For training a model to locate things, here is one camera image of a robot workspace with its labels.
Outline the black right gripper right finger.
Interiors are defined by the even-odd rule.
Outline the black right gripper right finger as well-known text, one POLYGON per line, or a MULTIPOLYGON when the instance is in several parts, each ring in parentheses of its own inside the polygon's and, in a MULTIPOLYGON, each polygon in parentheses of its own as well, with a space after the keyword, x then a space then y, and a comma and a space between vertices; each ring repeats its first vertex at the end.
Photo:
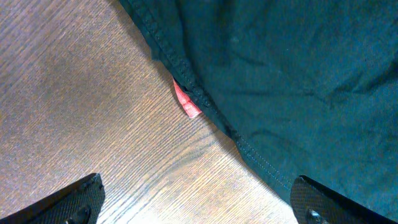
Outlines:
POLYGON ((397 224, 305 175, 294 180, 290 205, 299 224, 397 224))

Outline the black garment with white logo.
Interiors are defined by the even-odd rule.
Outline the black garment with white logo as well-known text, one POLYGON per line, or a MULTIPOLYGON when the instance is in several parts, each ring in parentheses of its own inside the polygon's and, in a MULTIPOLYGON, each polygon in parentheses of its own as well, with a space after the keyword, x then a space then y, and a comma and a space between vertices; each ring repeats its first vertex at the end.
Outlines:
POLYGON ((397 221, 397 2, 127 0, 152 58, 290 204, 305 175, 397 221))

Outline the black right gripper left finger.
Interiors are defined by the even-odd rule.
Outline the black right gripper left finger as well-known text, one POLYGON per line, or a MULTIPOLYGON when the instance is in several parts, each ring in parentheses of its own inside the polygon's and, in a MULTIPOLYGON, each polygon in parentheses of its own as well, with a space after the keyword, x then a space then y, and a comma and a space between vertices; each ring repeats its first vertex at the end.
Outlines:
POLYGON ((1 224, 96 224, 105 200, 98 173, 1 219, 1 224))

